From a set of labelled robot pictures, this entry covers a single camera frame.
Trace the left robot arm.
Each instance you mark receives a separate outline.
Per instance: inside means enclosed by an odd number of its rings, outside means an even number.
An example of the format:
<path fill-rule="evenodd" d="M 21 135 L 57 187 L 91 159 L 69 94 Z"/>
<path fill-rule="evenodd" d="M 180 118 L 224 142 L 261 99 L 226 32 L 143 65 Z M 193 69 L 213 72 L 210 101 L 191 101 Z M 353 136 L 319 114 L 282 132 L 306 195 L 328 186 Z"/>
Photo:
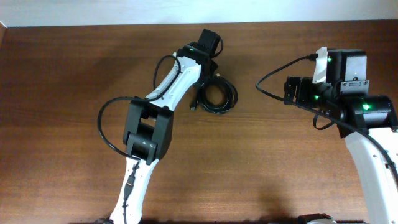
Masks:
<path fill-rule="evenodd" d="M 184 45 L 162 60 L 174 61 L 169 73 L 145 98 L 129 98 L 123 132 L 126 171 L 121 191 L 107 223 L 139 223 L 150 177 L 172 139 L 174 110 L 184 94 L 216 68 L 221 37 L 202 31 L 199 40 Z"/>

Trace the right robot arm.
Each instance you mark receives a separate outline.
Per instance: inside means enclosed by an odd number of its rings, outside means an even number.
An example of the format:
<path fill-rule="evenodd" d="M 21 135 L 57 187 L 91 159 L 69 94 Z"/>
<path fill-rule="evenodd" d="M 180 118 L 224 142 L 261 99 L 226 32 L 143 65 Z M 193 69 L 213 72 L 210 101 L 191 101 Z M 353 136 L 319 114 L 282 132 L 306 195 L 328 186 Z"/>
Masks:
<path fill-rule="evenodd" d="M 384 95 L 370 95 L 367 55 L 322 47 L 313 77 L 287 77 L 284 103 L 315 109 L 337 125 L 354 160 L 371 223 L 397 223 L 397 114 Z"/>

